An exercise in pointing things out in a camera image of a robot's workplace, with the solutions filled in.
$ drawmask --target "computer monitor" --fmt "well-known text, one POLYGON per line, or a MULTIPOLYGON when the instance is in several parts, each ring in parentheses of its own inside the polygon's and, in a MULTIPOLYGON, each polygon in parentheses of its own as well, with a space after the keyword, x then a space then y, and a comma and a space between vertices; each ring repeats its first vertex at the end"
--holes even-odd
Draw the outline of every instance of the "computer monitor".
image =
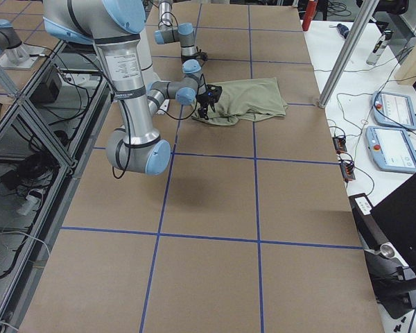
POLYGON ((416 274, 416 173, 376 205, 371 214, 416 274))

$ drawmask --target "screwdriver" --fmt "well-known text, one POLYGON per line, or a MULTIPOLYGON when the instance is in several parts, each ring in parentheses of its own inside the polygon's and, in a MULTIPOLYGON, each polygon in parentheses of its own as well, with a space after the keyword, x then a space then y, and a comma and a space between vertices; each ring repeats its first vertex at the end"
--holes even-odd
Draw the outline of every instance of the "screwdriver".
POLYGON ((344 39, 347 39, 347 36, 349 34, 349 29, 347 26, 344 26, 343 24, 338 24, 336 26, 336 28, 338 29, 339 33, 342 35, 342 37, 344 37, 344 39))

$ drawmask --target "metal post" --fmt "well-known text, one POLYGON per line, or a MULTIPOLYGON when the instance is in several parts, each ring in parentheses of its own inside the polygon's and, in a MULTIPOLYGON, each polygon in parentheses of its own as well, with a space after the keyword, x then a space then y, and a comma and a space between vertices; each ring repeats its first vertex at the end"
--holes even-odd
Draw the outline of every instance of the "metal post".
POLYGON ((361 11, 354 20, 354 24, 350 29, 348 38, 345 40, 342 50, 340 50, 338 59, 334 64, 330 77, 328 77, 328 81, 325 83, 324 89, 320 95, 318 103, 319 108, 325 108, 325 106, 327 106, 331 94, 333 94, 333 91, 336 88, 336 85, 338 84, 338 81, 342 76, 342 73, 344 72, 345 67, 347 66, 347 63, 352 56, 353 51, 356 48, 356 45, 378 3, 379 0, 364 0, 362 3, 361 11))
POLYGON ((5 91, 14 97, 19 93, 19 90, 15 86, 14 82, 11 80, 9 75, 1 68, 0 66, 0 85, 5 89, 5 91))

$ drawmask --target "green cloth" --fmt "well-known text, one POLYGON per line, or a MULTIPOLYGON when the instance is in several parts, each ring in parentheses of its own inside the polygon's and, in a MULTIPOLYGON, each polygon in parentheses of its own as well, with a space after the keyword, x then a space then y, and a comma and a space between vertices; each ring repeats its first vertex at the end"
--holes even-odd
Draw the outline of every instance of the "green cloth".
POLYGON ((197 112, 193 118, 219 126, 235 125, 240 119, 260 121, 271 117, 284 117, 288 104, 282 99, 276 78, 255 78, 221 83, 223 89, 214 112, 208 107, 209 120, 201 119, 197 112))

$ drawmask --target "black chair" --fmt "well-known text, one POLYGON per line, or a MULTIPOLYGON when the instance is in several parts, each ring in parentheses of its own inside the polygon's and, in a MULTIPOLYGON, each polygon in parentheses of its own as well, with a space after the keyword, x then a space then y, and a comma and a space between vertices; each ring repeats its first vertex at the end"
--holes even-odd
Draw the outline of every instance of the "black chair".
MULTIPOLYGON (((376 14, 376 12, 387 12, 388 14, 393 15, 404 14, 408 10, 408 2, 409 0, 380 0, 374 10, 374 14, 376 14)), ((359 7, 362 6, 362 3, 363 0, 356 0, 356 5, 359 7)), ((376 24, 382 31, 388 26, 387 22, 378 21, 376 24)))

